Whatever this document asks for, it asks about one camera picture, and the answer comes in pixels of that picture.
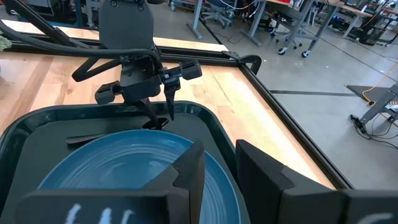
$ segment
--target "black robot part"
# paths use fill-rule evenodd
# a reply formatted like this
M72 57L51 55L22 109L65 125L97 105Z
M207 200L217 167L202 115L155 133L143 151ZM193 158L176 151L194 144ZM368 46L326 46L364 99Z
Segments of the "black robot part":
M160 51L153 43L154 21L152 13L145 0L105 0L99 10L99 49L91 49L82 42L69 38L60 29L54 28L43 20L37 13L20 0L5 0L16 12L23 15L44 34L47 34L54 43L37 40L20 34L0 21L0 30L8 37L25 42L35 47L89 57L89 59L73 72L73 79L81 82L101 72L118 65L122 66L119 82L104 84L95 93L99 104L110 103L115 95L122 95L127 105L149 105L148 97L160 93L160 85L165 85L165 97L171 119L174 119L174 96L180 89L179 78L187 80L201 76L197 60L180 64L175 70L162 68ZM151 4L160 4L161 0L150 0ZM113 59L98 67L92 66L101 58ZM155 113L146 109L151 129L161 129L162 125Z
M236 163L252 224L398 223L397 191L331 190L244 140Z
M139 190L37 190L19 203L16 223L199 224L204 184L205 149L196 141Z

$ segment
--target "black panel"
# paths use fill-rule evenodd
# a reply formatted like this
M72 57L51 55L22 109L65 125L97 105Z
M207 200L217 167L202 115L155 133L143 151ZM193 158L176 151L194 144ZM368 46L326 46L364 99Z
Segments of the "black panel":
M387 190L345 190L347 208L344 223L398 223L398 192Z
M294 187L281 174L285 165L245 140L236 141L236 164L251 222L276 223L282 191Z
M288 167L283 169L282 175L295 187L282 194L278 223L339 223L345 202L342 192L330 190Z

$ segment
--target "dark green tray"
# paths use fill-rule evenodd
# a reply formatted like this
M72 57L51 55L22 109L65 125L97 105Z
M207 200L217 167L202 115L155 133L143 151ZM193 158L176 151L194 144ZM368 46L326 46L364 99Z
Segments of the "dark green tray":
M160 117L169 117L164 102L154 103ZM141 129L149 119L135 106L122 104L51 106L13 122L0 138L0 224L13 224L18 201L35 190L63 158L73 152L67 137ZM175 121L164 131L191 141L200 139L233 183L241 222L249 223L243 196L236 184L234 146L217 117L202 105L175 103Z

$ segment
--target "green object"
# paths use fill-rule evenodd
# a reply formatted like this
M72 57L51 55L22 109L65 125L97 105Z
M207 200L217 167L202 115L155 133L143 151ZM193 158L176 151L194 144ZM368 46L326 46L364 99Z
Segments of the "green object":
M11 41L0 35L0 51L3 51L4 49L8 49L10 47L11 47Z

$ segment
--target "black metal frame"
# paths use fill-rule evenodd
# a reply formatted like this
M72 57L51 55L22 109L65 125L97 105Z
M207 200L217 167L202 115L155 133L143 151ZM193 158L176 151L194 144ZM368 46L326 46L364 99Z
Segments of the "black metal frame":
M52 42L52 40L41 34L27 34L36 39ZM98 40L90 39L75 39L91 48L100 46ZM11 40L12 47L6 49L7 52L24 52L31 54L50 54L60 55L56 52L49 52L46 50L38 49L31 45L22 43L17 40ZM276 100L272 93L264 86L264 84L256 76L261 58L259 57L243 57L236 58L231 56L231 52L215 52L210 50L197 50L197 49L184 49L176 47L162 47L158 46L162 55L160 56L163 62L181 62L188 59L197 59L201 65L215 65L224 67L238 67L242 74L250 81L253 87L259 92L262 98L268 103L272 110L276 113L279 119L286 125L288 130L294 135L297 141L302 145L310 157L314 160L317 166L326 175L329 181L337 189L353 189L354 187L348 182L344 175L335 167L329 158L322 152L322 150L312 141L310 136L299 126L286 109Z

